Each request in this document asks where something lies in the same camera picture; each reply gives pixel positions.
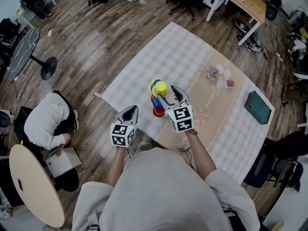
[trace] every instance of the white shirt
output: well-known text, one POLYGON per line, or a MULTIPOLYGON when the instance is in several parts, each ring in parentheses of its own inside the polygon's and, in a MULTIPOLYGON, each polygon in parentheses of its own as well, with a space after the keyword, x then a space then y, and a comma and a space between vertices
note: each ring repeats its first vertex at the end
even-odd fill
POLYGON ((68 105, 58 94, 49 93, 26 120, 24 131, 30 142, 47 150, 65 144, 63 134, 53 134, 60 122, 68 118, 69 112, 68 105))
POLYGON ((227 173, 214 170, 204 181, 179 154, 153 148, 126 163, 114 188, 82 185, 72 231, 90 225, 101 231, 232 231, 222 207, 236 211, 248 231, 259 231, 254 203, 227 173))

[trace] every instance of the white box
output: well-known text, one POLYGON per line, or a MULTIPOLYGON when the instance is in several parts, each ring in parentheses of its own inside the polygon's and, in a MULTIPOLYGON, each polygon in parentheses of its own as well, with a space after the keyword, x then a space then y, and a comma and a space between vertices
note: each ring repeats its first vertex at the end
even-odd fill
POLYGON ((70 147, 64 148, 60 156, 57 156, 55 152, 53 152, 52 156, 46 160, 46 164, 52 176, 56 178, 80 165, 81 161, 74 148, 70 147))
POLYGON ((111 144, 128 147, 135 138, 136 129, 136 126, 112 123, 109 133, 111 144))
POLYGON ((167 110, 168 122, 177 133, 193 129, 192 106, 179 107, 174 110, 167 110))

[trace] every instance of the green notebook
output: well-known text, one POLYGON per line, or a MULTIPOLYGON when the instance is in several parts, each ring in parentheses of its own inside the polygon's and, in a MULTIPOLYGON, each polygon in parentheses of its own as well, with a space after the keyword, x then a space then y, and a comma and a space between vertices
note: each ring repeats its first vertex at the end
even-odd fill
POLYGON ((261 125, 268 123, 271 109, 266 105, 256 91, 249 93, 244 107, 258 121, 258 123, 261 125))

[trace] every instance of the wooden floor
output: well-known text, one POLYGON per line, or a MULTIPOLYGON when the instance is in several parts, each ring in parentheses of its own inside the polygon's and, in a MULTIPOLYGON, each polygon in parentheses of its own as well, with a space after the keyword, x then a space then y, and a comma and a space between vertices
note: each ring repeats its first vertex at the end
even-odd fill
MULTIPOLYGON (((215 12, 209 23, 205 21, 208 8, 195 11, 196 19, 191 21, 184 10, 172 16, 168 15, 174 5, 165 4, 165 0, 110 0, 105 5, 91 6, 88 11, 88 0, 58 0, 57 3, 57 6, 52 8, 51 18, 46 21, 36 20, 42 36, 46 35, 51 27, 53 32, 51 41, 48 43, 48 38, 44 37, 34 52, 37 58, 44 61, 51 56, 57 57, 57 70, 51 79, 43 81, 40 78, 40 67, 30 60, 23 74, 29 76, 29 97, 33 96, 39 86, 43 89, 42 97, 29 102, 28 107, 33 108, 47 93, 56 89, 79 111, 80 130, 73 135, 72 145, 83 163, 78 171, 87 169, 79 172, 80 187, 89 180, 104 181, 115 154, 115 148, 109 141, 109 126, 116 112, 93 93, 103 93, 129 61, 171 21, 217 49, 265 93, 276 109, 268 133, 269 138, 278 140, 290 134, 295 131, 296 124, 303 120, 301 104, 290 103, 283 108, 280 99, 281 91, 291 78, 287 70, 292 70, 292 63, 286 54, 284 24, 287 22, 283 13, 279 13, 274 22, 267 22, 268 27, 261 25, 257 33, 269 51, 282 55, 285 68, 277 57, 267 61, 263 54, 255 55, 244 45, 237 46, 238 30, 232 19, 240 18, 248 22, 250 18, 231 2, 215 12), (82 15, 71 25, 55 27, 70 23, 78 12, 82 15), (276 35, 278 43, 269 27, 276 35)), ((0 87, 1 96, 10 82, 6 74, 0 87)), ((19 110, 20 106, 27 103, 25 78, 19 77, 16 87, 19 110)), ((10 85, 3 97, 1 109, 15 111, 15 95, 14 85, 10 85)), ((17 138, 11 129, 6 144, 11 148, 15 143, 17 138)), ((244 187, 255 201, 259 214, 266 211, 279 192, 271 183, 261 189, 244 187)), ((68 223, 72 221, 78 193, 79 190, 72 193, 59 191, 68 223)))

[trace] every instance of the gray sweatshirt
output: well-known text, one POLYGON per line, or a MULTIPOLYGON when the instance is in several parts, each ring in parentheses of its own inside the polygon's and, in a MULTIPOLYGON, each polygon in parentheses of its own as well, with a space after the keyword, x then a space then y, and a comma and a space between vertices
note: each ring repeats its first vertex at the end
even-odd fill
POLYGON ((83 184, 72 231, 232 230, 222 207, 236 211, 248 231, 259 230, 254 203, 228 174, 215 170, 204 181, 179 154, 154 148, 131 158, 114 188, 83 184))

